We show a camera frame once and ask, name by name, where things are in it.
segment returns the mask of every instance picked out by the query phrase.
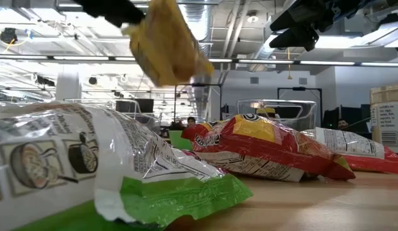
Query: label on box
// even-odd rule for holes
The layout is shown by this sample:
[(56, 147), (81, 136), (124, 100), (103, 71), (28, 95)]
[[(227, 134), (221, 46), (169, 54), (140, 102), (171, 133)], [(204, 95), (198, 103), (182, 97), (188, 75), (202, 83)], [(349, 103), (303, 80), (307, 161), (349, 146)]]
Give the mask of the label on box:
[(381, 143), (398, 153), (398, 102), (380, 103), (375, 108)]
[(377, 126), (377, 105), (370, 108), (370, 123), (372, 126)]

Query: desk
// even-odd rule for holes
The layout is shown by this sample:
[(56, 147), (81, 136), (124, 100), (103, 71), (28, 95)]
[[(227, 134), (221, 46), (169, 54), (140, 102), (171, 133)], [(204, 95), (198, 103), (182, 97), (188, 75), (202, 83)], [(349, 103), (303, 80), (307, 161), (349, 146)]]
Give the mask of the desk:
[(276, 182), (240, 176), (254, 196), (168, 230), (398, 231), (398, 175), (356, 172), (348, 182)]

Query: white wall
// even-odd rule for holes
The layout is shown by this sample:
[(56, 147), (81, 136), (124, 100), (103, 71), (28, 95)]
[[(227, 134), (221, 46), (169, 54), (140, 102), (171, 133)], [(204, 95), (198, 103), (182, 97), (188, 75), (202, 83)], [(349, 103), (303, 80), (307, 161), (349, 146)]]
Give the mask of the white wall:
[[(299, 78), (307, 78), (307, 85), (303, 87), (315, 87), (315, 77), (308, 71), (292, 71), (292, 80), (288, 80), (289, 72), (256, 72), (230, 71), (222, 92), (222, 105), (236, 105), (240, 99), (277, 99), (278, 87), (299, 87)], [(250, 84), (250, 77), (259, 77), (259, 84)], [(286, 99), (301, 99), (300, 95), (287, 92)]]
[(327, 68), (316, 75), (316, 87), (322, 89), (322, 111), (335, 109), (337, 107), (335, 67)]
[(206, 121), (220, 120), (220, 88), (209, 87)]
[(335, 67), (336, 103), (345, 107), (360, 107), (370, 103), (370, 90), (398, 83), (398, 68)]

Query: snack bag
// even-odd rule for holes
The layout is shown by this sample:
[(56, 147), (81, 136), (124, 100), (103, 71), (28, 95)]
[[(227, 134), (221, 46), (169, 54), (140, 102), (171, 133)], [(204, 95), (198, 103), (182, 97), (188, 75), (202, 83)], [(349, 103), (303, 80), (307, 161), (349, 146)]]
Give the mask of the snack bag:
[(0, 111), (0, 231), (163, 230), (252, 195), (119, 112), (67, 103)]
[(304, 134), (254, 114), (202, 123), (184, 130), (193, 151), (236, 173), (298, 182), (306, 173), (336, 180), (355, 178), (344, 157)]
[(212, 63), (198, 48), (175, 0), (152, 0), (146, 18), (135, 28), (130, 49), (156, 86), (177, 85), (193, 75), (211, 76)]
[(315, 128), (305, 135), (344, 155), (353, 170), (398, 174), (398, 155), (392, 150), (352, 132)]

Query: food illustration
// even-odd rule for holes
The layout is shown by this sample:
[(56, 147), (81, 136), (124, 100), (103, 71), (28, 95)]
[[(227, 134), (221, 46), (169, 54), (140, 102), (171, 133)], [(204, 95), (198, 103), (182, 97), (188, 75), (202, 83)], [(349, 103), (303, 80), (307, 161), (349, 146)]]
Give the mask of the food illustration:
[(94, 173), (98, 168), (98, 157), (95, 154), (98, 151), (98, 147), (88, 147), (85, 132), (81, 132), (79, 138), (81, 141), (80, 144), (69, 145), (69, 162), (77, 173)]
[(10, 166), (16, 179), (31, 189), (43, 189), (58, 180), (78, 183), (74, 178), (60, 175), (60, 170), (49, 165), (47, 159), (56, 156), (56, 149), (45, 151), (34, 143), (18, 145), (10, 155)]

